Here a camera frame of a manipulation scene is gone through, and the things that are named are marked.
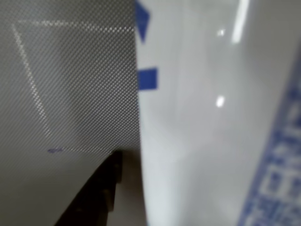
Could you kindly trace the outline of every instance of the blue marking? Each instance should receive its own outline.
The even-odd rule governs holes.
[[[262,185],[264,178],[266,178],[266,176],[267,176],[268,167],[270,166],[270,163],[272,162],[271,156],[277,154],[277,153],[273,152],[276,149],[276,146],[279,143],[283,142],[288,147],[288,149],[289,149],[288,151],[292,151],[292,149],[295,149],[296,147],[299,146],[299,143],[300,143],[299,140],[297,141],[295,139],[295,137],[287,137],[289,135],[285,134],[286,133],[285,127],[288,125],[287,116],[288,116],[289,109],[296,102],[301,103],[301,46],[300,46],[300,49],[298,50],[296,61],[293,65],[293,70],[291,73],[291,78],[287,84],[287,89],[284,93],[283,99],[281,100],[281,104],[279,106],[278,113],[274,120],[273,128],[270,133],[271,134],[270,138],[269,138],[266,148],[262,154],[261,162],[260,162],[258,169],[256,171],[256,174],[254,176],[251,188],[247,195],[247,198],[246,198],[243,210],[241,212],[241,215],[239,217],[237,226],[246,226],[247,219],[249,219],[249,218],[253,219],[253,218],[257,217],[256,210],[254,212],[252,212],[252,211],[250,212],[250,211],[246,211],[246,210],[250,207],[251,203],[254,203],[258,199],[257,194],[260,192],[260,187]],[[288,160],[292,156],[293,155],[291,155],[291,154],[285,155],[285,157]],[[267,215],[264,214],[265,215],[264,218],[269,220],[269,219],[273,219],[275,213],[277,213],[277,215],[283,214],[283,216],[281,217],[282,223],[280,223],[279,226],[288,225],[288,224],[286,224],[288,221],[287,220],[288,216],[284,216],[284,215],[286,215],[286,213],[283,212],[285,209],[284,206],[286,206],[286,204],[285,205],[283,204],[282,207],[280,208],[278,202],[270,203],[269,214],[267,214]],[[298,218],[297,217],[298,216],[295,216],[294,219],[301,221],[301,216],[299,216]]]
[[[139,90],[157,89],[157,69],[145,69],[138,71]]]
[[[271,192],[276,192],[280,187],[281,180],[282,180],[282,175],[278,172],[273,172],[270,177],[268,189]]]
[[[150,20],[150,14],[138,1],[135,1],[135,9],[138,32],[142,42],[144,42],[148,23]]]
[[[62,148],[51,148],[48,150],[49,153],[62,152]]]

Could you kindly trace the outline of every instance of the blue printed design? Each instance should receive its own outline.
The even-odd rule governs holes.
[[[150,14],[138,1],[135,1],[135,9],[138,32],[142,42],[144,42],[146,37],[147,26],[150,20]]]
[[[238,226],[301,226],[300,193],[301,49]]]
[[[139,90],[157,88],[157,69],[145,69],[138,71]]]

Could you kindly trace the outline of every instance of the glossy white surface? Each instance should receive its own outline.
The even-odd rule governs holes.
[[[151,19],[138,68],[158,67],[158,89],[139,94],[149,225],[234,226],[299,45],[301,2],[140,2]]]

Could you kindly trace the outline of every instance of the white surface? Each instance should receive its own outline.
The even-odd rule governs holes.
[[[235,43],[236,0],[140,2],[151,18],[138,68],[158,68],[158,89],[139,94],[148,222],[234,226],[293,65],[301,2],[251,0]]]

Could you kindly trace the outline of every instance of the mesh screen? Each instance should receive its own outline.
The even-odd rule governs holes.
[[[0,225],[54,225],[116,148],[139,149],[134,3],[0,2]]]

